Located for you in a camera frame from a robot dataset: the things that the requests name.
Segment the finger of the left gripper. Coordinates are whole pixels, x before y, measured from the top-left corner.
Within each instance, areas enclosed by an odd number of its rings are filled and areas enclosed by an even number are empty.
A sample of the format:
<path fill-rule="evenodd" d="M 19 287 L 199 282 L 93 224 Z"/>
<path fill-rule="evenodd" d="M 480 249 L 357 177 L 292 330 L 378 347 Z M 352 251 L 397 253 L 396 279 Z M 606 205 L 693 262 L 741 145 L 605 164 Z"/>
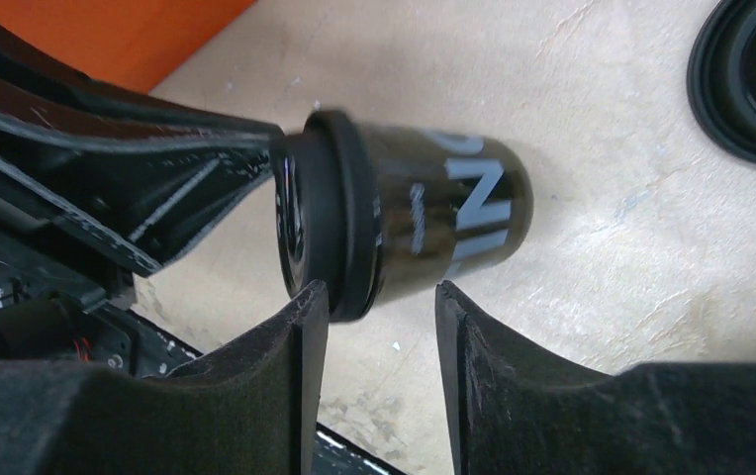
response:
<path fill-rule="evenodd" d="M 0 132 L 90 151 L 265 149 L 273 124 L 192 109 L 76 70 L 0 25 Z"/>

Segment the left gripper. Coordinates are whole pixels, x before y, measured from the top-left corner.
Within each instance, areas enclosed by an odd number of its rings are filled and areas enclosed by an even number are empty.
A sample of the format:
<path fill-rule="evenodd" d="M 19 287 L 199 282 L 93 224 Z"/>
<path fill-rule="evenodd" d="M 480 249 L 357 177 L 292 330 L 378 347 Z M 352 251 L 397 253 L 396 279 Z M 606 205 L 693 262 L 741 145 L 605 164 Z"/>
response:
<path fill-rule="evenodd" d="M 279 135 L 0 94 L 0 360 L 135 366 L 129 271 L 149 276 L 195 247 L 268 178 Z"/>

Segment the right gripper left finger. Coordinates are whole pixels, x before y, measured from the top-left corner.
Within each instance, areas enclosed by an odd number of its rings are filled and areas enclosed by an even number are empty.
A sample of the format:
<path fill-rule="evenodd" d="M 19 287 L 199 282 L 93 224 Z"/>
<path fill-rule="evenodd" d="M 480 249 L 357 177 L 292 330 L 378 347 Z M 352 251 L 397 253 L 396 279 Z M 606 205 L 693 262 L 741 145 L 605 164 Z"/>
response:
<path fill-rule="evenodd" d="M 328 330 L 315 281 L 161 378 L 0 362 L 0 474 L 307 474 Z"/>

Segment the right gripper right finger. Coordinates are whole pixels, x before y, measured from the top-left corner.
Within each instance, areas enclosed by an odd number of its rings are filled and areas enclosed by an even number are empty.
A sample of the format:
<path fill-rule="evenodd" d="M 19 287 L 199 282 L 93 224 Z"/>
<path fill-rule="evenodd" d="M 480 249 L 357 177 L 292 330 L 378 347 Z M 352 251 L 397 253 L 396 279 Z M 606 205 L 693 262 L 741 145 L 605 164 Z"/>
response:
<path fill-rule="evenodd" d="M 756 474 L 756 363 L 617 375 L 561 357 L 451 282 L 435 327 L 458 474 Z"/>

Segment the orange paper bag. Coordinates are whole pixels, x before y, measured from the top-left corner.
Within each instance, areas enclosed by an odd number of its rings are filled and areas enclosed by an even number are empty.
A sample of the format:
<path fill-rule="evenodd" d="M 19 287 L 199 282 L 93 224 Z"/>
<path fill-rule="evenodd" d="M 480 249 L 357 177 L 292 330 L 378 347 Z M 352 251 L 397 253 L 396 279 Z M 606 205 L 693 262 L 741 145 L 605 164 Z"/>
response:
<path fill-rule="evenodd" d="M 148 92 L 251 0 L 0 0 L 0 25 L 87 75 Z"/>

